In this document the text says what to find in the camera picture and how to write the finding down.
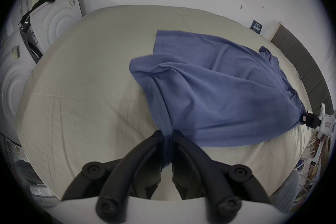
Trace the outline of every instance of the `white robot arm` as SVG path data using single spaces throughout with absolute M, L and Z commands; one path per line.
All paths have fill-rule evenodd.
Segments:
M 333 115 L 325 113 L 325 105 L 321 104 L 319 115 L 308 114 L 302 117 L 302 121 L 311 128 L 317 129 L 317 138 L 320 139 L 323 135 L 333 136 L 336 133 L 336 118 Z M 317 165 L 323 147 L 323 141 L 320 142 L 314 158 L 309 158 L 309 162 L 314 167 Z

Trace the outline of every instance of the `wrinkled fabric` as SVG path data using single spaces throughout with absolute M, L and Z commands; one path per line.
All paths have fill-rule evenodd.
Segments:
M 278 59 L 265 47 L 259 52 L 221 37 L 158 30 L 153 54 L 129 69 L 166 141 L 177 129 L 199 146 L 250 145 L 285 133 L 306 114 Z

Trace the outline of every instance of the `sticker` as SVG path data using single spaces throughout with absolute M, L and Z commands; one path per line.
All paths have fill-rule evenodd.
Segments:
M 16 59 L 20 58 L 20 45 L 12 47 L 12 53 Z
M 261 31 L 262 27 L 263 26 L 260 23 L 258 23 L 258 22 L 256 22 L 254 20 L 253 23 L 252 23 L 252 25 L 251 25 L 251 27 L 250 27 L 250 29 L 252 29 L 254 32 L 260 34 L 260 31 Z
M 69 0 L 70 7 L 73 7 L 76 3 L 75 0 Z

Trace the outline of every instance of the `label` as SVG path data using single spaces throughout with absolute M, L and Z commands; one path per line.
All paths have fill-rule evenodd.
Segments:
M 260 23 L 258 23 L 258 22 L 256 22 L 254 20 L 253 23 L 252 23 L 252 25 L 251 25 L 251 27 L 250 27 L 250 29 L 252 29 L 254 32 L 260 34 L 260 31 L 261 31 L 262 27 L 263 26 Z
M 69 4 L 70 4 L 70 7 L 73 7 L 76 4 L 76 2 L 75 0 L 69 0 Z

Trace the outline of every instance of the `beige bed sheet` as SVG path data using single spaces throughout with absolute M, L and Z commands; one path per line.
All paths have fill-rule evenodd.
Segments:
M 132 58 L 153 52 L 156 31 L 224 37 L 279 58 L 306 109 L 309 99 L 295 67 L 269 41 L 222 16 L 188 8 L 116 6 L 84 16 L 59 37 L 27 81 L 15 119 L 17 134 L 43 182 L 62 197 L 84 164 L 124 157 L 156 130 Z M 297 126 L 271 141 L 204 148 L 214 160 L 249 166 L 271 195 L 297 163 L 311 129 Z

